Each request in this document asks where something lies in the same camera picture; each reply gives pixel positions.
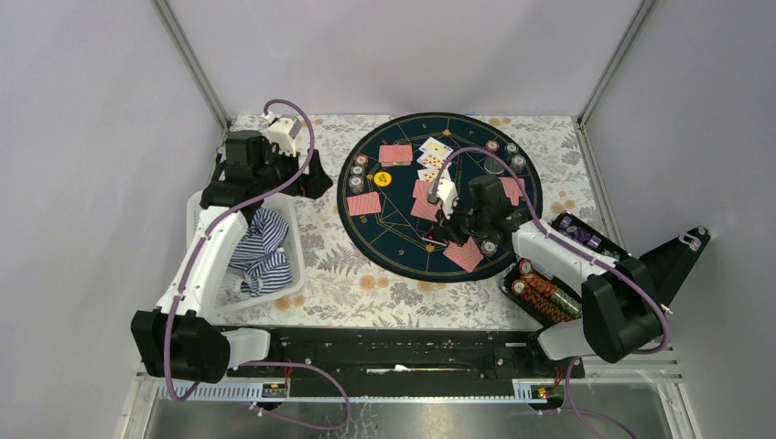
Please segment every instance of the floral tablecloth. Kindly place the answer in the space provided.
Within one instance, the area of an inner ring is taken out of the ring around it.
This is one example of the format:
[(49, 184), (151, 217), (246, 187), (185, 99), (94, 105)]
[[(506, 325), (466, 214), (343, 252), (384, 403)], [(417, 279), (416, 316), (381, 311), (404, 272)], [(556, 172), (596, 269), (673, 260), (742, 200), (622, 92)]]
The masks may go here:
[[(570, 117), (473, 116), (514, 139), (531, 157), (544, 192), (544, 218), (570, 210), (600, 229), (587, 170)], [(336, 182), (342, 161), (369, 131), (391, 116), (313, 115), (317, 148)], [(256, 116), (240, 116), (233, 131), (255, 129)], [(298, 144), (307, 145), (307, 130)], [(535, 330), (540, 327), (504, 297), (500, 276), (458, 284), (401, 277), (370, 262), (340, 223), (335, 191), (295, 204), (307, 283), (299, 293), (218, 316), (226, 325), (319, 327), (425, 327)]]

